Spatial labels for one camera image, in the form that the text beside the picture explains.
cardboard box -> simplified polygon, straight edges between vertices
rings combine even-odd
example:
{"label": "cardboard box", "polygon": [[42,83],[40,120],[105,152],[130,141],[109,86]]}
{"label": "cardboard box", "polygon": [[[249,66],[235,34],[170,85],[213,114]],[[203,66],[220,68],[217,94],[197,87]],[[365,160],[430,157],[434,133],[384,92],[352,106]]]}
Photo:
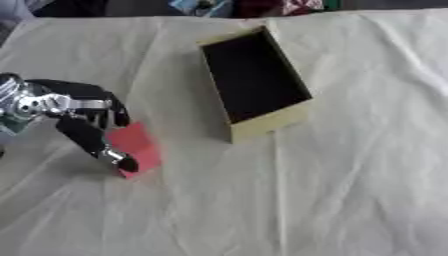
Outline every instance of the cardboard box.
{"label": "cardboard box", "polygon": [[232,142],[304,119],[312,96],[266,27],[200,46]]}

